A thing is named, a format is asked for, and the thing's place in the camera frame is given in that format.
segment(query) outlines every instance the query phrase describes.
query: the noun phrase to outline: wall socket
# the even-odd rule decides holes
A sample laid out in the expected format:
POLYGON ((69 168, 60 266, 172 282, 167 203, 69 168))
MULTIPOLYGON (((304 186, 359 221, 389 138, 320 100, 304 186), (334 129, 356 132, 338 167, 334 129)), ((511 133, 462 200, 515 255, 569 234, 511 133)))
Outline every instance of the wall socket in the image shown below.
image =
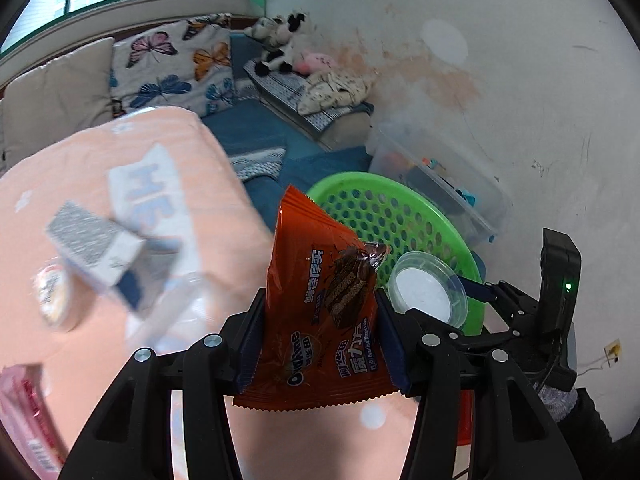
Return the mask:
POLYGON ((622 343, 620 339, 609 343, 604 347, 604 357, 607 358, 607 364, 609 368, 617 364, 620 361, 620 354, 622 353, 622 343))

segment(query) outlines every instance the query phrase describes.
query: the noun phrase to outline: white wall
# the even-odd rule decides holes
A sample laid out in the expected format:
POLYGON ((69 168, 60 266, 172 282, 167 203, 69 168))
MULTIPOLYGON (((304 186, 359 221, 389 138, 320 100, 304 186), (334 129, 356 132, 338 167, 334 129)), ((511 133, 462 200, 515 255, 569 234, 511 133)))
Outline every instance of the white wall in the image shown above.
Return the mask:
POLYGON ((640 415, 640 54, 606 0, 269 0, 303 9, 319 48, 377 72, 376 122, 420 124, 488 164, 513 200, 481 248, 489 279, 537 297, 544 226, 582 253, 578 363, 619 337, 620 364, 578 378, 613 437, 640 415), (434 56, 427 20, 464 38, 434 56))

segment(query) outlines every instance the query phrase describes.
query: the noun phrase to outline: green plastic basket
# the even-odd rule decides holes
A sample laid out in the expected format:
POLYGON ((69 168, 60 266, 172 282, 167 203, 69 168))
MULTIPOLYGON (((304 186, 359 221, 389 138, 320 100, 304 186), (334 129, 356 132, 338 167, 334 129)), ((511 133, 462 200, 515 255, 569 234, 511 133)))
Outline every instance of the green plastic basket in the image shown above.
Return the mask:
MULTIPOLYGON (((408 187, 384 176, 353 171, 328 176, 307 194, 361 240, 391 246, 391 254, 378 269, 377 286, 386 285, 398 258, 409 251, 431 253, 459 276, 480 281, 478 267, 455 227, 408 187)), ((469 298, 462 330, 466 335, 477 335, 483 321, 484 304, 469 298)))

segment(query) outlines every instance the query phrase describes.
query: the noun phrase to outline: pink package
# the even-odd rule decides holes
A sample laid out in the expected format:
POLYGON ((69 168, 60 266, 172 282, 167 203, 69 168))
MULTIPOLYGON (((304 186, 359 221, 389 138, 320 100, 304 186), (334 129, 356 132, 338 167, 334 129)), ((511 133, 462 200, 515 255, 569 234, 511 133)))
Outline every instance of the pink package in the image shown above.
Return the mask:
POLYGON ((66 452, 33 367, 12 366, 0 373, 0 422, 31 469, 42 480, 56 480, 66 452))

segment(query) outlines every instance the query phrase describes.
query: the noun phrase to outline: clear plastic storage box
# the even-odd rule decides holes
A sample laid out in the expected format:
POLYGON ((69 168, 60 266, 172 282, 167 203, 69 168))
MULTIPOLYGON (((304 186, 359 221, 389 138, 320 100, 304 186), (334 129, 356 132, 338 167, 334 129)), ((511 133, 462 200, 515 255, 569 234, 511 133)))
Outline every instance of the clear plastic storage box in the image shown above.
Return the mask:
POLYGON ((420 150, 405 147, 401 140, 395 140, 408 137, 405 129, 389 124, 380 127, 377 137, 367 145, 369 153, 374 153, 369 172, 401 182, 423 195, 449 219, 469 247, 492 242, 511 206, 497 179, 422 132, 420 150), (459 194, 460 189, 470 192, 473 206, 459 194))

